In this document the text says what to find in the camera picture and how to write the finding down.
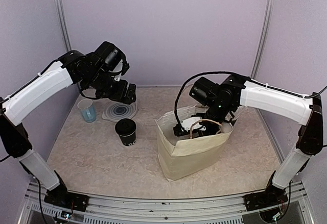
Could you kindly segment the black plastic cup lid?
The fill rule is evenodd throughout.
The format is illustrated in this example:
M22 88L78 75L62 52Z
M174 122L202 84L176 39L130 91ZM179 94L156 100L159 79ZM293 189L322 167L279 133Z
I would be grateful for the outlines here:
M123 118L115 124L118 135L128 136L136 131L136 123L132 119Z

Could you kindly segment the cream paper takeout bag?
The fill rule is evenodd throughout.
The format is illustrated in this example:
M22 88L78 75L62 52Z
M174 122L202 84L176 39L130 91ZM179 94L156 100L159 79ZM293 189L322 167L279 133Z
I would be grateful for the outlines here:
M233 132L233 126L223 122L219 134L191 138L187 133L178 138L173 132L177 125L173 111L155 123L158 159L168 181L181 179L217 162L221 147Z

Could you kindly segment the black paper coffee cup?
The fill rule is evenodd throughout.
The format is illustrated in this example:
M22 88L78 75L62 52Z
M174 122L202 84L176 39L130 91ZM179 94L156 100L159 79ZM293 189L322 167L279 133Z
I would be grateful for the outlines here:
M133 131L128 135L119 134L119 138L121 140L122 145L127 147L133 146L136 143L136 131Z

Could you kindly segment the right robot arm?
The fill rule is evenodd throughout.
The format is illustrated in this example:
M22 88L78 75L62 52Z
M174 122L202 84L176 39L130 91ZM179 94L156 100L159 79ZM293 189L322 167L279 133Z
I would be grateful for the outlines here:
M241 106L281 115L301 125L298 141L280 168L271 176L268 184L270 187L261 195L265 205L273 205L280 199L281 189L285 189L293 177L305 168L309 159L325 147L320 93L294 93L230 71L202 72L188 78L187 82L193 79L196 82L189 95L208 107L208 110L180 120L175 108L177 124L173 131L177 137L193 133L199 133L200 136L212 135L218 131L222 122L235 120Z

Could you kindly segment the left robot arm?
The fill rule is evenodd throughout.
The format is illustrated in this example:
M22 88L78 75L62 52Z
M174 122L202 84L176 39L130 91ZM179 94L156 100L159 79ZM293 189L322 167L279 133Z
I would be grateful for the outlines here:
M1 140L6 152L51 191L52 199L61 206L68 205L72 196L58 174L33 150L22 121L50 97L75 84L81 92L93 88L94 100L134 103L136 85L121 78L129 67L125 54L104 41L86 55L76 50L67 52L16 92L1 98Z

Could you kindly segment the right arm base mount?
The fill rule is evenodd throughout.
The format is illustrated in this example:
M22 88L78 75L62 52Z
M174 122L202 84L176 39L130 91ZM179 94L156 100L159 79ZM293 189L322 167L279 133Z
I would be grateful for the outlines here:
M264 191L246 194L243 196L243 199L247 211L267 208L288 201L288 197L285 193L277 196L275 193L266 193Z

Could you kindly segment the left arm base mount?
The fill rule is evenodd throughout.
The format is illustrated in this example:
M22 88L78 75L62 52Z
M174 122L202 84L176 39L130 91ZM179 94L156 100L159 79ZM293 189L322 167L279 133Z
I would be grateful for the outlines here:
M89 196L69 191L47 191L44 202L73 211L85 212L89 202Z

